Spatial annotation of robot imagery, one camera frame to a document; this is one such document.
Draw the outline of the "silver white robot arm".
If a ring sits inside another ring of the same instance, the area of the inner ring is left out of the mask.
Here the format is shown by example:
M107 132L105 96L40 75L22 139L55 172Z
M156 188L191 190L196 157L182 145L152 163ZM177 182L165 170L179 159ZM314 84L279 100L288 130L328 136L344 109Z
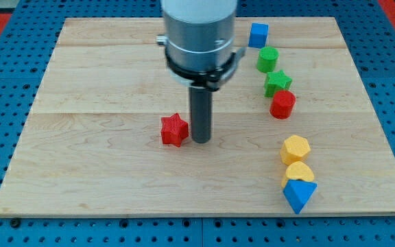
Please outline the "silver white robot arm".
M187 87L217 91L245 56L234 50L236 0L162 0L167 66Z

